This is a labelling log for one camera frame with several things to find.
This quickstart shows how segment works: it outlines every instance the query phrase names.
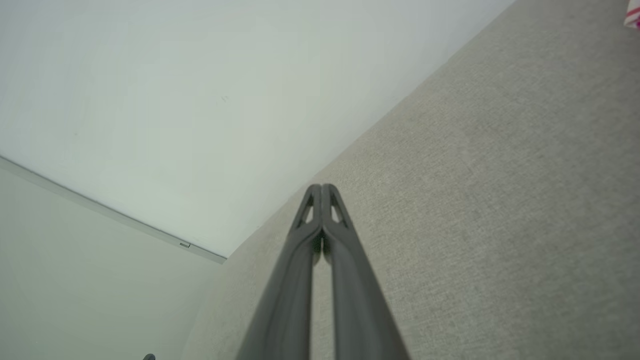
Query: white wall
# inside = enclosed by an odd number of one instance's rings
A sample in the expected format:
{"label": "white wall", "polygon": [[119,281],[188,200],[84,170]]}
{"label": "white wall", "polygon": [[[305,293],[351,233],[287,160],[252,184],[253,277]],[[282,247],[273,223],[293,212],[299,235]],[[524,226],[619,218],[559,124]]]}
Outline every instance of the white wall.
{"label": "white wall", "polygon": [[219,266],[0,168],[0,359],[179,359]]}
{"label": "white wall", "polygon": [[513,0],[8,0],[0,155],[228,257]]}

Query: textured gray surface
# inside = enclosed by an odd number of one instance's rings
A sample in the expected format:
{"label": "textured gray surface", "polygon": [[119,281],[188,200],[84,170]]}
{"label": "textured gray surface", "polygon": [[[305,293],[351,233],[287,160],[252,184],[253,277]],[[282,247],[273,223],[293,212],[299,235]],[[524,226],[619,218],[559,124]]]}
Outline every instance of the textured gray surface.
{"label": "textured gray surface", "polygon": [[[338,186],[414,359],[640,357],[640,33],[519,0],[313,182]],[[303,189],[224,264],[183,360],[232,359]],[[330,268],[312,357],[333,356]]]}

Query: gray trim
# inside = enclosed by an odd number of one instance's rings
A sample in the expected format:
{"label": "gray trim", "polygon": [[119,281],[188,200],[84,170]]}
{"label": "gray trim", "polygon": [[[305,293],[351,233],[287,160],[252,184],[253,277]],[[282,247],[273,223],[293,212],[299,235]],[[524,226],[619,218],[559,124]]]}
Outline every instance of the gray trim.
{"label": "gray trim", "polygon": [[65,188],[64,186],[58,183],[55,183],[47,179],[46,177],[41,176],[29,169],[26,169],[2,156],[0,156],[0,168],[9,171],[12,174],[15,174],[16,176],[19,176],[29,181],[30,183],[38,185],[43,189],[46,189],[52,193],[58,194],[67,200],[75,202],[78,205],[84,206],[89,210],[93,210],[97,213],[100,213],[110,219],[120,222],[121,224],[132,227],[135,230],[142,231],[147,235],[153,236],[166,243],[172,244],[173,246],[176,246],[182,250],[192,252],[196,255],[215,261],[216,263],[219,263],[219,264],[223,264],[225,260],[227,260],[224,256],[215,254],[209,250],[196,246],[188,241],[181,240],[180,238],[174,235],[168,234],[162,230],[156,229],[155,227],[149,226],[134,218],[128,217],[127,215],[120,213],[114,209],[111,209],[105,205],[102,205],[101,203],[95,200],[91,200],[88,197],[85,197],[73,190]]}

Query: red stripe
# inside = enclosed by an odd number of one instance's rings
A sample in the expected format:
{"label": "red stripe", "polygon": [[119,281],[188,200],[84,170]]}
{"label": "red stripe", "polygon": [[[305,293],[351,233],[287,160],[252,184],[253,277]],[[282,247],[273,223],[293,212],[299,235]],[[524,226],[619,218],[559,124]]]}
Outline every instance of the red stripe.
{"label": "red stripe", "polygon": [[633,10],[631,10],[630,12],[627,13],[627,17],[630,17],[631,15],[635,15],[637,13],[640,13],[640,8],[635,8]]}

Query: gray carpet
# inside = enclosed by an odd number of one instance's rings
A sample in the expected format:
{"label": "gray carpet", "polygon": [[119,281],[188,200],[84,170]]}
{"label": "gray carpet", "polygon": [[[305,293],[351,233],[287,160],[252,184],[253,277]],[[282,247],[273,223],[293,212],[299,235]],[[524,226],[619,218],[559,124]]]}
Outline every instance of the gray carpet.
{"label": "gray carpet", "polygon": [[[517,1],[311,181],[340,189],[414,359],[640,358],[626,3]],[[303,191],[223,265],[183,360],[234,358]],[[324,261],[312,357],[333,358]]]}

